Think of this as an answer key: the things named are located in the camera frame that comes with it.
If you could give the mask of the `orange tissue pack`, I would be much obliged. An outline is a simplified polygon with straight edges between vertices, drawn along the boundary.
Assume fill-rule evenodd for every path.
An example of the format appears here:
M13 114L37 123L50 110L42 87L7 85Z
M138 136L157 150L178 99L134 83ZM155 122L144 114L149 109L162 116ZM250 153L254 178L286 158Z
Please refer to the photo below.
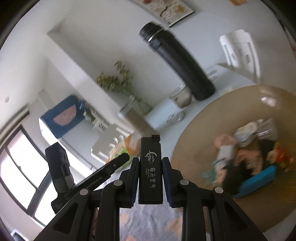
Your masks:
M109 152L107 163L123 153L127 153L129 155L130 161L133 157L137 157L140 153L140 139L141 137L137 133L132 133L125 140L119 142Z

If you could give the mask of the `blue cloth cover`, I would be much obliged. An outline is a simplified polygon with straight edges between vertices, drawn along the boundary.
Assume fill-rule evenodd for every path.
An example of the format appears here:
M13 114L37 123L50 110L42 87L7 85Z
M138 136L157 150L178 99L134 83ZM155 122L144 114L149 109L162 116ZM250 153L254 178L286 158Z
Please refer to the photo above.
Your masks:
M83 103L75 95L68 96L41 116L41 121L56 138L65 135L84 119Z

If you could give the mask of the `blue lighter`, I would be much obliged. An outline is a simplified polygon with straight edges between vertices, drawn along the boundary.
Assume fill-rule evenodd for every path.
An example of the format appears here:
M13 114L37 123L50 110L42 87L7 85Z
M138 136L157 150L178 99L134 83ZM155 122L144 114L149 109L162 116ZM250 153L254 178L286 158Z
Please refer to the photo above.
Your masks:
M262 170L259 174L252 176L251 178L242 182L241 186L239 187L238 193L234 195L234 197L241 198L251 192L254 192L255 190L273 181L275 177L276 166L271 165L268 168Z

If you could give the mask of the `clear correction tape dispenser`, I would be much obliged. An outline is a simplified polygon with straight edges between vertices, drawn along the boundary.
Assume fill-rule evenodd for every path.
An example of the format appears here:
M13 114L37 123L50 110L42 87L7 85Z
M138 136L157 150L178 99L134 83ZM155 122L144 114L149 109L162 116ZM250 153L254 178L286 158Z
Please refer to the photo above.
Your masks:
M253 121L238 128L234 133L234 138L240 147L246 147L255 139L258 130L258 123Z

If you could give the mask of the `smoky glass mug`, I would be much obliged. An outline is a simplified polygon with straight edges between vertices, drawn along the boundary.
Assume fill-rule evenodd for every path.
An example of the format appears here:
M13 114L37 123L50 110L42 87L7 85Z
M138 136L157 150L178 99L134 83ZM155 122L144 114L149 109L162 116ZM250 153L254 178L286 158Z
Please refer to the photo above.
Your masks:
M169 98L179 107L186 108L192 103L192 93L187 85L183 84L175 89Z

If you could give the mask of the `pink card box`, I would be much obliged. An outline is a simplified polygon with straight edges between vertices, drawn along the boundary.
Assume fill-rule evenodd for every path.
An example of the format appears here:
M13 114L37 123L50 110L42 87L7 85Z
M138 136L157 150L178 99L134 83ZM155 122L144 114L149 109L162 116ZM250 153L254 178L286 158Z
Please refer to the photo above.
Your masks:
M227 174L226 168L233 166L239 166L243 161L246 164L246 168L251 170L251 175L257 175L259 172L262 171L263 167L263 159L256 158L257 150L246 150L246 149L238 149L237 141L234 137L230 136L229 134L220 134L214 140L214 147L219 150L221 146L224 145L236 145L236 153L233 160L230 161L229 165L223 168L222 170L225 171L225 177Z

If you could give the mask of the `floral wall painting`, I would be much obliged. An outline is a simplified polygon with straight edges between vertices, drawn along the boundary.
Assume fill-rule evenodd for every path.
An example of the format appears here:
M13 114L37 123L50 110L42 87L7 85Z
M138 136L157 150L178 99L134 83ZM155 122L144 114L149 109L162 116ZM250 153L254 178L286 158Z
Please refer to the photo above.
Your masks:
M184 1L177 0L135 0L132 1L167 27L172 27L195 11Z

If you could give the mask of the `white Anker charger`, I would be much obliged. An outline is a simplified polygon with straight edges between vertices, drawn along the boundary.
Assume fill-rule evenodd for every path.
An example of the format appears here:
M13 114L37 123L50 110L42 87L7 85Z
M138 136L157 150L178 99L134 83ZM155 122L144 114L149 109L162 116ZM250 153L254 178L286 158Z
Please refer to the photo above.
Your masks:
M213 162L213 168L216 172L229 165L234 159L236 153L236 145L224 145L218 151L217 157Z

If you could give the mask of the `red small figurine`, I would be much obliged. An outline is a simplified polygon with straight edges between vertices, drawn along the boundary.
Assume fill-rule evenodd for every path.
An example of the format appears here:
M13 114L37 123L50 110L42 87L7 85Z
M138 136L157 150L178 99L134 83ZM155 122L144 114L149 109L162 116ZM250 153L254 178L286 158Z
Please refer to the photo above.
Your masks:
M279 142L276 142L273 146L273 150L267 153L266 160L270 164L285 170L290 170L290 166L294 163L294 158L287 152L287 148L282 147Z

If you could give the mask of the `white chair back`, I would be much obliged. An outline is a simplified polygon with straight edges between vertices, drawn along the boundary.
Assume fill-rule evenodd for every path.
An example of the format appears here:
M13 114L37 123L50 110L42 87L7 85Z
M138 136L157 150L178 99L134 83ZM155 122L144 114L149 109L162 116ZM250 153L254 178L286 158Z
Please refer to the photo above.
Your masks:
M236 30L222 35L219 42L228 67L255 84L261 84L259 57L250 33L243 29Z

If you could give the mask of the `gold thermos bottle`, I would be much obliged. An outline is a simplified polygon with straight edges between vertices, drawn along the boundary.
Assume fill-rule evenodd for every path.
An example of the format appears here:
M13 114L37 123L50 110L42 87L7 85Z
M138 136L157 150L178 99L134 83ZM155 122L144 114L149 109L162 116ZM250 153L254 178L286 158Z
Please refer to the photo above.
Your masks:
M122 107L120 111L117 113L117 115L122 120L130 122L135 131L141 137L150 137L151 135L159 134L149 125L149 123L144 119L144 117L139 115L129 104L126 104L124 107Z

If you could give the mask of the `light blue translucent figurine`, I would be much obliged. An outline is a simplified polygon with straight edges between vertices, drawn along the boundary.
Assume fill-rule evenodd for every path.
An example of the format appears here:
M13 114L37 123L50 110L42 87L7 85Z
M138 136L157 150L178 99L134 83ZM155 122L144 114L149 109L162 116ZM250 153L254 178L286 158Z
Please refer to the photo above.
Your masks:
M203 172L201 176L205 178L209 184L221 184L225 178L225 171L222 169L211 169L210 171Z

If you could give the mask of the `white carved shelf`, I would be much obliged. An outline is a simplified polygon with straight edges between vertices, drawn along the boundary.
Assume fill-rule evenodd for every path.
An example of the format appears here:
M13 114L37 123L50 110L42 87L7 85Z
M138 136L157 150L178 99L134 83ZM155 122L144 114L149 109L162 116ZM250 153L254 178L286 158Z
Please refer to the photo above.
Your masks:
M83 109L84 118L93 125L93 129L97 129L102 133L106 131L109 127L109 123L96 111L93 106L83 100L81 108Z

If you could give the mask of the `clear plastic measuring cup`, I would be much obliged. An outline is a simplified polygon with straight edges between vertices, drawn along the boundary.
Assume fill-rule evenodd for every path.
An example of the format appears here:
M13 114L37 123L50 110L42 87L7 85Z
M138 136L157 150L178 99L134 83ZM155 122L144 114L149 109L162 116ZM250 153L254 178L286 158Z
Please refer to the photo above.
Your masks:
M275 125L273 118L269 119L258 119L257 120L257 138L259 140L272 140L278 139L278 130Z

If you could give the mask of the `white chair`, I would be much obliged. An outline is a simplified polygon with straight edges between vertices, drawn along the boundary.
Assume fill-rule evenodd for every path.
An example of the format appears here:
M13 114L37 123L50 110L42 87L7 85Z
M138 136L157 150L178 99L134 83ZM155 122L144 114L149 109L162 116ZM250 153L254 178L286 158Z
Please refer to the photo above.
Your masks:
M255 84L261 84L259 57L250 33L243 29L236 30L222 35L219 42L228 67Z
M129 135L129 132L118 127L116 124L110 125L93 145L91 156L102 164L105 164L109 158L110 151Z

